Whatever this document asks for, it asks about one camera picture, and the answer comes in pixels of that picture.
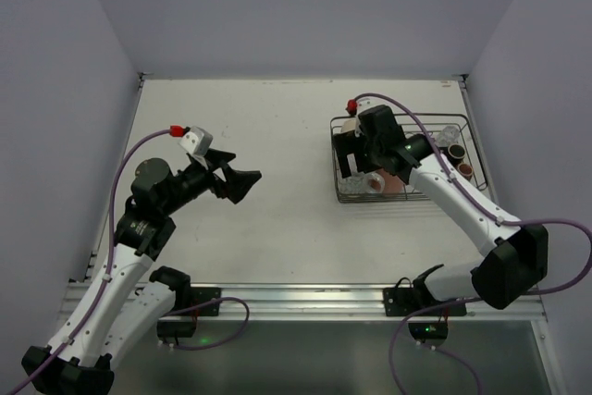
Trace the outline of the beige patterned mug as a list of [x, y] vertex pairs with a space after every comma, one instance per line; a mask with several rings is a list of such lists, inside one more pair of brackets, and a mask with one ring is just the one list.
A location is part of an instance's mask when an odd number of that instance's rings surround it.
[[346, 119], [342, 125], [341, 125], [341, 129], [340, 129], [340, 133], [347, 133], [347, 132], [351, 132], [351, 131], [357, 131], [358, 130], [358, 119], [355, 117]]

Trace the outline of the white floral mug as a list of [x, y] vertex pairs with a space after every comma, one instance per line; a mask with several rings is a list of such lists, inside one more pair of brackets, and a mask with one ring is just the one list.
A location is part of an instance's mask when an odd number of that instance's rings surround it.
[[384, 189], [385, 180], [376, 172], [352, 175], [338, 184], [338, 190], [344, 194], [380, 194]]

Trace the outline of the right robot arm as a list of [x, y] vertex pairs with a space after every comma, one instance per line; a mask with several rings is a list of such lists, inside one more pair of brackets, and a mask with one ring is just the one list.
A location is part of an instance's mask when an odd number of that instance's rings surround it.
[[468, 236], [482, 258], [434, 265], [399, 296], [413, 309], [459, 298], [478, 298], [504, 309], [548, 273], [549, 233], [491, 202], [443, 157], [424, 131], [408, 136], [386, 105], [352, 118], [353, 127], [332, 137], [343, 178], [382, 170], [427, 196]]

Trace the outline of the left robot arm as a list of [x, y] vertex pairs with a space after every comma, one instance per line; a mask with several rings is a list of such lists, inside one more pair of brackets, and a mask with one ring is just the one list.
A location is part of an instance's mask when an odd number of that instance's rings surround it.
[[68, 321], [22, 366], [42, 394], [106, 394], [123, 357], [158, 319], [191, 303], [191, 279], [152, 266], [176, 226], [171, 216], [206, 191], [239, 203], [261, 179], [230, 166], [234, 154], [211, 149], [173, 173], [161, 158], [140, 163], [101, 271]]

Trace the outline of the pink plastic cup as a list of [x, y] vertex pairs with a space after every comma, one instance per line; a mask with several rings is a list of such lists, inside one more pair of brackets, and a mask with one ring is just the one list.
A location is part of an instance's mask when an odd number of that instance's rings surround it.
[[404, 191], [405, 183], [399, 177], [390, 175], [384, 169], [380, 169], [378, 174], [384, 180], [384, 194], [398, 194]]

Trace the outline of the clear glass cup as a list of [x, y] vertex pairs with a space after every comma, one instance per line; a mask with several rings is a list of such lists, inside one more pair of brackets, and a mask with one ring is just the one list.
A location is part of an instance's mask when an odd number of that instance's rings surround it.
[[436, 145], [438, 147], [448, 147], [458, 142], [461, 136], [461, 131], [458, 127], [449, 125], [445, 126], [436, 135]]

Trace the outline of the dark brown mug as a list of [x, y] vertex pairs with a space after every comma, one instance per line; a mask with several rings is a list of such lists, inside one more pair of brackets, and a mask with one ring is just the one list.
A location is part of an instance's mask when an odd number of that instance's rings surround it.
[[466, 155], [464, 147], [458, 143], [453, 143], [447, 148], [447, 157], [455, 161], [462, 162]]

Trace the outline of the tan patterned mug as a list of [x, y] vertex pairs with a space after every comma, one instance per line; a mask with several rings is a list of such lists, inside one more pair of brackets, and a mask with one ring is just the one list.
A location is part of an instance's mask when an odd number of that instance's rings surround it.
[[467, 181], [470, 181], [475, 173], [473, 167], [470, 164], [466, 163], [460, 163], [459, 165], [457, 165], [456, 170]]

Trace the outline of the left controller box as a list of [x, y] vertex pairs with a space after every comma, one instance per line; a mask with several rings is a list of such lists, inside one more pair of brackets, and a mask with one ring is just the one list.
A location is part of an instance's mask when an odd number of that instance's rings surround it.
[[180, 339], [191, 338], [195, 331], [195, 321], [158, 321], [156, 324], [156, 335], [162, 341], [178, 343]]

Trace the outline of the controller box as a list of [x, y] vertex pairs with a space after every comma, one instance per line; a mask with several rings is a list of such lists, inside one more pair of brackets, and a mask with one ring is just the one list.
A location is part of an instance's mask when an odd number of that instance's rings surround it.
[[195, 321], [158, 321], [156, 324], [156, 335], [162, 341], [178, 343], [180, 339], [191, 338], [195, 331]]
[[444, 322], [412, 322], [409, 333], [416, 343], [436, 349], [442, 346], [449, 335], [449, 325]]

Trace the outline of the right controller box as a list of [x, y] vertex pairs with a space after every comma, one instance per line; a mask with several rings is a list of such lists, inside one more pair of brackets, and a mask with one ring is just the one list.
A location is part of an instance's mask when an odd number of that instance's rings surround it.
[[416, 343], [436, 349], [442, 346], [449, 335], [449, 325], [444, 322], [412, 322], [409, 333]]

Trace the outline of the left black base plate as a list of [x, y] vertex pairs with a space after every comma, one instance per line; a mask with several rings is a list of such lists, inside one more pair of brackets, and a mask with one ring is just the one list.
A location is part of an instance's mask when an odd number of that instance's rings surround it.
[[192, 287], [191, 305], [198, 305], [197, 309], [192, 311], [193, 317], [205, 316], [216, 317], [219, 315], [220, 303], [212, 303], [207, 306], [207, 302], [217, 300], [222, 296], [222, 290], [219, 287]]

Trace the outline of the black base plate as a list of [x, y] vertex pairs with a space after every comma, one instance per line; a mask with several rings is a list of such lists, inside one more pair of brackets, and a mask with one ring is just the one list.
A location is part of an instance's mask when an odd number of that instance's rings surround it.
[[[414, 288], [384, 288], [382, 290], [383, 304], [386, 316], [401, 316], [405, 317], [413, 312], [427, 307], [434, 307], [440, 304], [427, 294], [423, 294], [420, 290]], [[431, 310], [422, 314], [422, 316], [439, 316], [447, 312], [449, 316], [466, 316], [466, 305], [460, 304], [453, 307], [446, 307], [439, 310]]]
[[220, 303], [212, 303], [207, 306], [207, 302], [217, 300], [222, 296], [222, 290], [219, 287], [192, 287], [191, 305], [198, 305], [197, 309], [192, 311], [193, 317], [205, 316], [216, 317], [219, 315]]

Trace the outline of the aluminium mounting rail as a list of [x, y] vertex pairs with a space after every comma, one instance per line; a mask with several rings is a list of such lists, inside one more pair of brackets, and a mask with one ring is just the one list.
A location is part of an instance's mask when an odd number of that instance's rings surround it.
[[[199, 295], [235, 297], [250, 307], [252, 321], [395, 321], [406, 314], [384, 295], [385, 284], [205, 284], [191, 285]], [[503, 310], [484, 302], [436, 311], [430, 317], [461, 321], [540, 321], [546, 318], [538, 297], [523, 297]]]

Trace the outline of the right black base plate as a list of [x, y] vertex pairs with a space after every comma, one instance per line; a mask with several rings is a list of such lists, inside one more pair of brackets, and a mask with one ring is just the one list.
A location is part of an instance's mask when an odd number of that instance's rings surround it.
[[[383, 304], [386, 316], [401, 316], [405, 317], [413, 312], [427, 307], [434, 307], [440, 304], [427, 294], [423, 294], [420, 290], [414, 288], [384, 288], [382, 290]], [[439, 310], [431, 310], [422, 314], [422, 316], [439, 316], [447, 312], [449, 316], [466, 316], [466, 305], [460, 304], [453, 307], [446, 307]]]

